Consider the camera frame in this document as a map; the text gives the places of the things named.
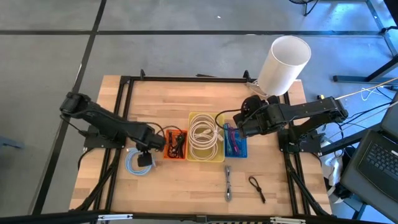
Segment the black zip tie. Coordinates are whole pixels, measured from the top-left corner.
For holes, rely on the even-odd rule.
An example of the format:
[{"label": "black zip tie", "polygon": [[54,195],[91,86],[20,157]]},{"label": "black zip tie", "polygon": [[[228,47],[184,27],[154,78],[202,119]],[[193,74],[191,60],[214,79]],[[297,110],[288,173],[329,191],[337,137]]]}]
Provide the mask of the black zip tie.
[{"label": "black zip tie", "polygon": [[249,182],[250,182],[250,184],[253,185],[253,187],[255,187],[256,190],[260,193],[260,197],[261,197],[262,203],[266,203],[266,198],[265,198],[264,195],[262,194],[261,187],[259,186],[259,183],[257,182],[256,178],[250,176],[250,177],[249,177]]}]

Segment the coiled white cable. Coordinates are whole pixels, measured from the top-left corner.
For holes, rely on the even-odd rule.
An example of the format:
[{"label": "coiled white cable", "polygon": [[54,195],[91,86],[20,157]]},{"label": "coiled white cable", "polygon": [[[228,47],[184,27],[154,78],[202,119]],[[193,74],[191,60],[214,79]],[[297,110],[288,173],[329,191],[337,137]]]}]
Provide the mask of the coiled white cable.
[{"label": "coiled white cable", "polygon": [[[222,141],[223,137],[219,134],[220,129],[212,116],[208,114],[195,115],[189,125],[188,140],[190,143],[189,151],[193,158],[202,161],[214,159],[218,152],[217,140]],[[195,150],[211,150],[208,156],[198,156]]]}]

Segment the white cylinder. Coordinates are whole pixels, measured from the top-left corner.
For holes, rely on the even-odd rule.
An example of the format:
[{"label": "white cylinder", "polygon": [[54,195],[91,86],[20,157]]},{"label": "white cylinder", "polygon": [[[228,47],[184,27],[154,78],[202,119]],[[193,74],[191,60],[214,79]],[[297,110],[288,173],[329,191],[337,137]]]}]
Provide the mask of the white cylinder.
[{"label": "white cylinder", "polygon": [[258,84],[268,94],[283,95],[311,58],[308,44],[294,36],[283,36],[276,39],[264,62]]}]

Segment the blue cable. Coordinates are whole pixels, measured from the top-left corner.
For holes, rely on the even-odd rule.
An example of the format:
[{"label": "blue cable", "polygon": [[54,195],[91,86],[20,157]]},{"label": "blue cable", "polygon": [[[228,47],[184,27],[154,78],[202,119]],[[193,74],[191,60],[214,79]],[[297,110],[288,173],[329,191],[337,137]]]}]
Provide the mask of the blue cable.
[{"label": "blue cable", "polygon": [[137,150],[137,148],[135,148],[135,147],[129,148],[129,154],[127,154],[127,156],[126,156],[126,161],[125,161],[126,170],[129,171],[130,174],[134,174],[134,175],[146,175],[146,174],[150,171],[150,168],[152,168],[152,166],[156,166],[156,165],[155,165],[154,156],[152,155],[152,165],[151,165],[151,166],[147,166],[147,167],[145,167],[145,168],[142,169],[142,170],[133,170],[133,169],[132,169],[132,164],[131,164],[131,162],[132,162],[132,157],[133,157],[135,154],[137,154],[137,153],[139,153],[139,151]]}]

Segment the laptop keyboard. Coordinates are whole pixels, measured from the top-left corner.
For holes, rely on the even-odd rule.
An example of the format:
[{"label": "laptop keyboard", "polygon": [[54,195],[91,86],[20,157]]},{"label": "laptop keyboard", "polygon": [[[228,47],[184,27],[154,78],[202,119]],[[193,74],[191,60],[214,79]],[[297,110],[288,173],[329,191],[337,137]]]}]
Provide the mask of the laptop keyboard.
[{"label": "laptop keyboard", "polygon": [[374,143],[368,151],[366,160],[374,167],[398,180],[398,154],[395,155],[393,152]]}]

